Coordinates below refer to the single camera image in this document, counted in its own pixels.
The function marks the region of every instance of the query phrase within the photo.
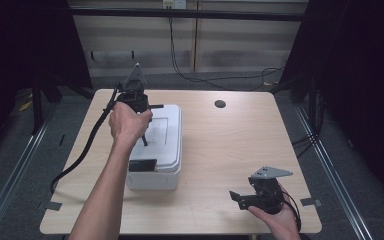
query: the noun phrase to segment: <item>hand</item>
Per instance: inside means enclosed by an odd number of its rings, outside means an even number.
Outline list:
[[[287,202],[291,202],[287,194],[283,194],[283,197]],[[248,211],[265,222],[277,240],[300,239],[295,215],[286,204],[282,204],[282,209],[275,215],[268,214],[254,206],[248,207]]]
[[[127,104],[117,102],[113,107],[109,120],[111,135],[114,140],[124,136],[136,142],[145,134],[151,118],[152,112],[149,109],[137,114]]]

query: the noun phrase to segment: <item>white plastic container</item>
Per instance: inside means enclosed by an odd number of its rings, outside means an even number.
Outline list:
[[[146,130],[148,146],[139,139],[130,155],[130,161],[156,159],[155,169],[145,172],[127,172],[130,189],[174,190],[177,188],[182,157],[182,112],[177,105],[152,109],[152,122]]]

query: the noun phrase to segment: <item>wooden table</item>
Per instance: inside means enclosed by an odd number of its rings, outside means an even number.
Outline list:
[[[83,150],[112,90],[96,92],[66,167]],[[300,199],[310,193],[273,95],[261,92],[147,90],[150,104],[177,104],[183,113],[182,169],[173,191],[132,191],[126,187],[121,234],[258,234],[268,227],[239,210],[229,191],[254,195],[248,177],[263,166],[292,171],[278,178],[298,204],[302,231],[315,233],[321,223],[315,207]],[[223,100],[226,107],[217,108]],[[102,124],[85,160],[58,183],[40,229],[67,234],[105,165],[112,137]]]

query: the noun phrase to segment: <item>container lid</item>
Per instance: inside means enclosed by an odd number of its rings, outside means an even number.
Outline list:
[[[156,172],[174,172],[179,168],[182,148],[182,113],[177,105],[152,109],[153,117],[146,130],[148,146],[140,138],[130,160],[157,159]]]

